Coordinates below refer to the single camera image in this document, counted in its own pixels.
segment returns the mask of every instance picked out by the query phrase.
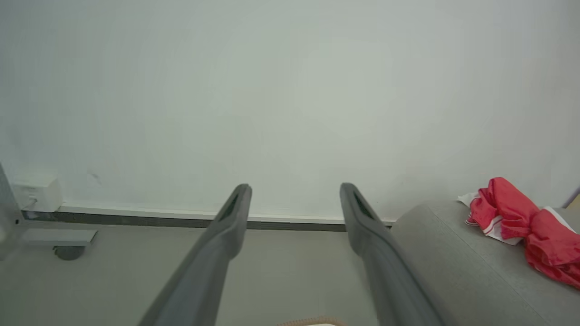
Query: gray floor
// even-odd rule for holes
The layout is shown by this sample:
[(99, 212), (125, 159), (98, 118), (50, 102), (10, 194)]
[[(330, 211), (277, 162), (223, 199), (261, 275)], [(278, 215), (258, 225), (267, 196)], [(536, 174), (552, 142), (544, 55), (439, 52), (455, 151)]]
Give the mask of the gray floor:
[[(99, 233), (72, 262), (31, 246), (0, 262), (1, 325), (136, 325), (204, 231), (59, 224)], [(323, 315), (378, 324), (347, 234), (248, 230), (228, 270), (217, 325), (274, 326)]]

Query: red fabric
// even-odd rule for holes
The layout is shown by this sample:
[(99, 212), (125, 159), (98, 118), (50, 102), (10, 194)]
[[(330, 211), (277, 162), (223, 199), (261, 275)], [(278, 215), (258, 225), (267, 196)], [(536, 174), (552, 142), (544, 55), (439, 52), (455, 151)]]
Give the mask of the red fabric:
[(471, 220), (482, 230), (501, 215), (502, 238), (525, 237), (530, 233), (530, 218), (539, 212), (538, 207), (509, 181), (493, 178), (487, 188), (479, 190), (481, 198), (471, 203)]
[(543, 209), (532, 218), (525, 259), (549, 278), (580, 289), (580, 234)]
[(502, 238), (525, 238), (525, 258), (548, 277), (580, 289), (580, 235), (538, 207), (504, 178), (493, 178), (471, 202), (469, 222), (489, 229), (501, 215)]

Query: white wall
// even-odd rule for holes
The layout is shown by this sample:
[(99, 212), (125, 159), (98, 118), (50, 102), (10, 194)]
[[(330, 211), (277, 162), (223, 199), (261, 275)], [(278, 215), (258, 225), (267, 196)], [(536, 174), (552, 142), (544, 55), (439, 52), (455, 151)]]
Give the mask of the white wall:
[(511, 180), (580, 185), (570, 1), (5, 1), (0, 160), (68, 203), (383, 217)]

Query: white box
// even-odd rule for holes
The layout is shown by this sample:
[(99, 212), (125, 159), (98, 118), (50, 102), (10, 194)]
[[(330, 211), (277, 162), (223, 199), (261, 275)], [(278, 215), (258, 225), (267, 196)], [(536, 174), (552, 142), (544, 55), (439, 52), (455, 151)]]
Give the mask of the white box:
[(14, 180), (14, 197), (24, 211), (54, 212), (63, 204), (59, 181), (53, 176), (26, 176)]

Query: white stripe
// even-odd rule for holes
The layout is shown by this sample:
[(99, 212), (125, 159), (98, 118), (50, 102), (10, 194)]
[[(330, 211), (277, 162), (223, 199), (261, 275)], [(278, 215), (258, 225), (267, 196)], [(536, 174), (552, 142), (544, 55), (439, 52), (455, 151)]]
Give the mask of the white stripe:
[(562, 218), (562, 216), (560, 216), (560, 214), (558, 214), (558, 212), (554, 211), (552, 207), (546, 206), (544, 207), (544, 209), (552, 213), (552, 215), (554, 215), (554, 217), (558, 220), (558, 222), (560, 222), (560, 224), (567, 227), (570, 231), (577, 233), (576, 231), (574, 231), (574, 229), (572, 229), (570, 225), (568, 225), (568, 223), (566, 223), (566, 221)]
[(498, 216), (494, 217), (494, 219), (493, 219), (493, 220), (491, 220), (491, 223), (490, 223), (490, 225), (488, 225), (488, 226), (487, 226), (487, 227), (486, 227), (486, 228), (483, 230), (483, 233), (485, 234), (485, 233), (488, 233), (489, 231), (491, 231), (491, 229), (494, 227), (494, 224), (495, 224), (495, 223), (497, 223), (497, 222), (499, 222), (499, 221), (501, 221), (501, 220), (503, 220), (503, 217), (502, 217), (501, 215), (498, 215)]

